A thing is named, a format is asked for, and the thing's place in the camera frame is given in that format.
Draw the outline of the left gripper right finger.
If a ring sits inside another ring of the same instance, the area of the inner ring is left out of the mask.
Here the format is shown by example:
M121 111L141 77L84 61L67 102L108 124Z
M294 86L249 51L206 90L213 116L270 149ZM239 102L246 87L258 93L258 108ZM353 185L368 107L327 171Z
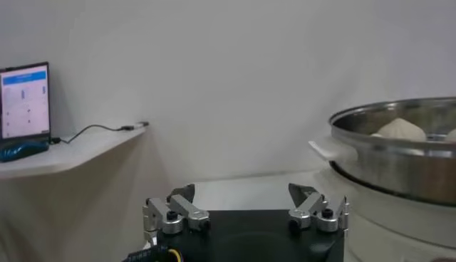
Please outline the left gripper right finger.
M348 229L349 203L346 196L327 198L313 187L290 183L289 193L295 205L289 210L289 230L300 234L312 224L324 233Z

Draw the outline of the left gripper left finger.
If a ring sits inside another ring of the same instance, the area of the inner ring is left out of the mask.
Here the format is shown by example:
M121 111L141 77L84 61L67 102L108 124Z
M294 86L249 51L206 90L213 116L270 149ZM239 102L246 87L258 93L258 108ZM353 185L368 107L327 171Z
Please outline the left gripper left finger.
M180 234L185 225L191 231L207 232L211 228L209 212L193 204L195 185L173 189L166 201L148 198L143 207L146 231L161 231L166 235Z

